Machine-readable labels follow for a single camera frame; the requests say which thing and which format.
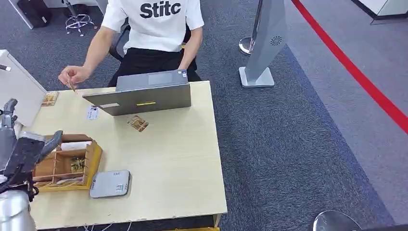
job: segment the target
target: stanchion post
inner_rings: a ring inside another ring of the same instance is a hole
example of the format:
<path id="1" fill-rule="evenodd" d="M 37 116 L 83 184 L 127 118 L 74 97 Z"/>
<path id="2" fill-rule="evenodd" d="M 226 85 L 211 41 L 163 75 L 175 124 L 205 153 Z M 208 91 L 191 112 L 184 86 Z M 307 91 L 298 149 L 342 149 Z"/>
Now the stanchion post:
<path id="1" fill-rule="evenodd" d="M 254 28 L 252 30 L 252 36 L 245 37 L 241 39 L 239 42 L 240 51 L 245 55 L 251 55 L 252 51 L 254 50 L 256 35 L 258 33 L 259 19 L 261 18 L 262 1 L 263 0 L 259 0 L 258 3 L 258 9 L 256 10 L 255 15 Z"/>

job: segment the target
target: yellow sticker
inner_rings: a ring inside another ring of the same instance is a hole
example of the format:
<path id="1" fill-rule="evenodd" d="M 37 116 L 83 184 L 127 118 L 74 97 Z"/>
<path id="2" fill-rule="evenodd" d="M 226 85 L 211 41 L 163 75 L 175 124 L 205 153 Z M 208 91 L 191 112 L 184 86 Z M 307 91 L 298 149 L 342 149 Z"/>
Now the yellow sticker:
<path id="1" fill-rule="evenodd" d="M 144 105 L 150 105 L 150 104 L 156 104 L 156 102 L 138 103 L 136 106 L 144 106 Z"/>

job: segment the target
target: black bag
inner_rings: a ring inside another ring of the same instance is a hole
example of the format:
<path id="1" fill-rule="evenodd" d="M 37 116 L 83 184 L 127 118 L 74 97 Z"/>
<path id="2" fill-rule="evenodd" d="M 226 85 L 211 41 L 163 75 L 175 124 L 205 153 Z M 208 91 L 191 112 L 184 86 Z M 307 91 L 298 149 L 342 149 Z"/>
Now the black bag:
<path id="1" fill-rule="evenodd" d="M 44 27 L 51 20 L 52 13 L 43 0 L 19 0 L 17 6 L 34 28 Z"/>

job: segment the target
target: silver stanchion base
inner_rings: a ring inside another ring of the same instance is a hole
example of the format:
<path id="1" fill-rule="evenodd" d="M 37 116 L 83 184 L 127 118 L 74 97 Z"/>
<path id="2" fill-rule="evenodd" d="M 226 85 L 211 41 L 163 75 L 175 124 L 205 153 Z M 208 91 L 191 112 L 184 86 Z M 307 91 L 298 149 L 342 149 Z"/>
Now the silver stanchion base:
<path id="1" fill-rule="evenodd" d="M 313 231 L 360 231 L 351 217 L 334 210 L 321 212 L 313 222 Z"/>
<path id="2" fill-rule="evenodd" d="M 245 73 L 245 67 L 240 67 L 239 72 L 241 77 L 241 84 L 244 88 L 272 87 L 275 85 L 269 67 L 267 67 L 265 71 L 262 72 L 261 76 L 255 82 L 248 82 Z"/>
<path id="3" fill-rule="evenodd" d="M 251 55 L 249 47 L 251 46 L 251 37 L 245 37 L 240 40 L 239 47 L 240 51 L 245 55 Z"/>

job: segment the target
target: wooden compartment organizer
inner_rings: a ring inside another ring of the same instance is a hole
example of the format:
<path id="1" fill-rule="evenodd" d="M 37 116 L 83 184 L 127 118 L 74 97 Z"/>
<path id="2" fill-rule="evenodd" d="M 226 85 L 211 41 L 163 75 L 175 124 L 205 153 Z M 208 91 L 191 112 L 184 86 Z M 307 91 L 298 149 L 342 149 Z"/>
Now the wooden compartment organizer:
<path id="1" fill-rule="evenodd" d="M 85 149 L 62 151 L 59 145 L 33 170 L 33 180 L 41 192 L 85 190 L 98 170 L 102 149 L 84 134 L 63 135 L 62 143 L 90 141 Z"/>

